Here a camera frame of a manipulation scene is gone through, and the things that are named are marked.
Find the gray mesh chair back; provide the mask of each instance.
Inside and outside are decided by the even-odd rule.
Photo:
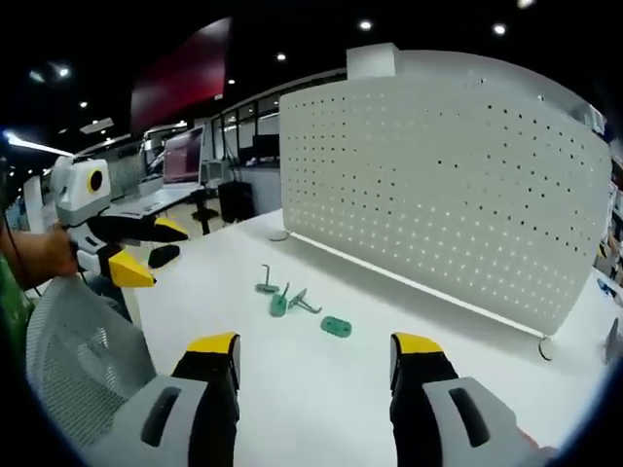
[[[57,278],[35,308],[26,374],[77,448],[105,435],[117,410],[156,376],[140,329],[78,277]]]

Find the cable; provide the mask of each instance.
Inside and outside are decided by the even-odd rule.
[[[21,267],[21,270],[23,270],[24,279],[26,280],[26,282],[34,284],[34,281],[32,280],[32,277],[30,276],[28,269],[26,269],[26,267],[24,266],[23,259],[21,258],[19,250],[16,247],[16,241],[13,240],[13,234],[11,233],[11,228],[9,227],[9,221],[7,220],[7,214],[4,210],[2,211],[2,218],[4,219],[4,227],[7,230],[7,233],[9,234],[9,239],[11,240],[11,244],[13,245],[13,249],[16,252],[16,258],[18,258],[19,266]],[[41,297],[41,292],[39,292],[39,289],[37,289],[37,287],[35,287],[34,285],[32,286],[32,288],[37,293],[37,295]]]

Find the white desk partition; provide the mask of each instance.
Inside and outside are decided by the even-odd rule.
[[[281,116],[287,230],[558,330],[605,217],[609,156],[587,126],[448,76],[300,90],[281,99]]]

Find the white tabletop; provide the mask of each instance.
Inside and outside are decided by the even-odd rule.
[[[620,314],[593,270],[544,361],[538,339],[442,301],[309,245],[268,240],[281,212],[181,243],[180,258],[137,289],[143,330],[159,372],[168,374],[192,340],[241,335],[240,421],[236,465],[395,464],[389,421],[389,340],[396,331],[441,344],[461,376],[472,376],[506,403],[518,425],[544,446],[559,446],[589,410],[605,375],[603,341]],[[319,315],[299,307],[269,315],[271,282],[289,296],[308,288]],[[338,339],[324,316],[352,324]]]

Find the green block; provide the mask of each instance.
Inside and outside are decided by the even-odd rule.
[[[273,295],[273,298],[271,299],[271,316],[280,318],[285,314],[287,306],[288,301],[283,295]]]
[[[322,331],[337,336],[338,338],[347,338],[350,336],[352,326],[347,321],[336,318],[335,316],[327,316],[320,323]]]

